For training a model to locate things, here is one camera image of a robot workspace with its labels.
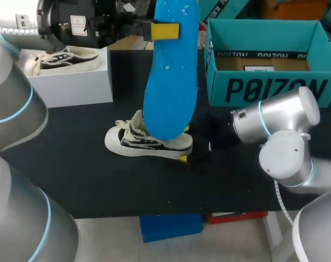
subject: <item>sticker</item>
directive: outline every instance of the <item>sticker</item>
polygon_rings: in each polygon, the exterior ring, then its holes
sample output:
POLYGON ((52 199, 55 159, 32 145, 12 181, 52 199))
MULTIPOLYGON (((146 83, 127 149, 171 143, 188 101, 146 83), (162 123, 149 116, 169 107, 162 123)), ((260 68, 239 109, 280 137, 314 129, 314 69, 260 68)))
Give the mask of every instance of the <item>sticker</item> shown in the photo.
POLYGON ((88 32, 86 30, 84 31, 86 25, 85 16, 71 15, 71 25, 73 35, 88 36, 88 32))
POLYGON ((256 71, 256 72, 274 71, 274 67, 244 66, 244 71, 256 71))
POLYGON ((123 8, 127 12, 134 12, 134 11, 136 11, 135 7, 133 7, 130 3, 127 3, 125 6, 123 6, 123 8))

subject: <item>white floor tile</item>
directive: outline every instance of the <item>white floor tile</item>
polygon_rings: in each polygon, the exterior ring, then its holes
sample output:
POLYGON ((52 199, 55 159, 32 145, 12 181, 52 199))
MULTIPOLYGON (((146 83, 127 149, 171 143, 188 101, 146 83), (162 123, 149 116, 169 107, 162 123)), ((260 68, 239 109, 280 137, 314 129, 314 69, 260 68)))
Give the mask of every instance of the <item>white floor tile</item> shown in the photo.
POLYGON ((138 262, 138 217, 76 219, 82 250, 79 262, 138 262))
POLYGON ((203 232, 144 244, 140 262, 270 262, 262 221, 205 225, 203 232))
MULTIPOLYGON (((298 212, 299 211, 289 211, 289 215, 290 215, 292 220, 295 220, 296 215, 298 214, 298 212)), ((282 211, 276 212, 276 217, 277 217, 278 222, 279 222, 280 231, 282 232, 282 234, 284 234, 291 227, 291 224, 286 219, 286 217, 285 217, 285 215, 282 211)))

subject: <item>black and white sneaker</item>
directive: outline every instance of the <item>black and white sneaker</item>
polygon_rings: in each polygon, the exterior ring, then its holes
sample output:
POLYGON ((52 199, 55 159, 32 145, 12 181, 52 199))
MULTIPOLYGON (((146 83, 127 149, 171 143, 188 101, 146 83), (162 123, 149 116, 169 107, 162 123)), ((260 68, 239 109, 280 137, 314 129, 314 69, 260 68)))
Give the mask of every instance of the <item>black and white sneaker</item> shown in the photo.
POLYGON ((192 152, 193 140, 189 134, 181 134, 170 141, 153 138, 146 131, 142 110, 136 112, 130 121, 116 121, 106 134, 106 147, 127 157, 159 156, 179 159, 192 152))
POLYGON ((86 72, 100 66, 99 54, 83 47, 70 46, 56 53, 35 53, 26 62, 28 75, 56 75, 86 72))

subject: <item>shoe box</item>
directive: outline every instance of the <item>shoe box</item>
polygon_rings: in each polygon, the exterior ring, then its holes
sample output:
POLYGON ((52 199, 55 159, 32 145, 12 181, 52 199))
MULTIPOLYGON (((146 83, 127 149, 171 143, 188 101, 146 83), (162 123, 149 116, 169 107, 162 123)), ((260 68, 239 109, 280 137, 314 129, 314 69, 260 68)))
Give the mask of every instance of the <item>shoe box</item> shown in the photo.
POLYGON ((200 20, 206 25, 210 19, 234 19, 249 0, 199 0, 200 20))
POLYGON ((247 106, 309 87, 331 102, 331 43, 318 21, 210 20, 204 52, 211 106, 247 106))
POLYGON ((113 102, 110 51, 106 47, 95 50, 100 66, 86 72, 28 76, 26 61, 42 52, 35 50, 21 50, 18 64, 48 108, 113 102))
POLYGON ((261 18, 283 20, 320 20, 328 0, 263 0, 261 18))

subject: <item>cardboard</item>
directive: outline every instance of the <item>cardboard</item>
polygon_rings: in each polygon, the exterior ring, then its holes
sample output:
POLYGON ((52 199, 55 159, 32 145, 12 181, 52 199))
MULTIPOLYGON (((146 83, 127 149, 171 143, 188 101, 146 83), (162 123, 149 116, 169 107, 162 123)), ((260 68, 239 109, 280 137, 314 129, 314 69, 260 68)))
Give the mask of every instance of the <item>cardboard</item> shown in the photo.
POLYGON ((247 106, 299 86, 320 107, 331 102, 331 44, 318 21, 210 20, 204 62, 212 106, 247 106))

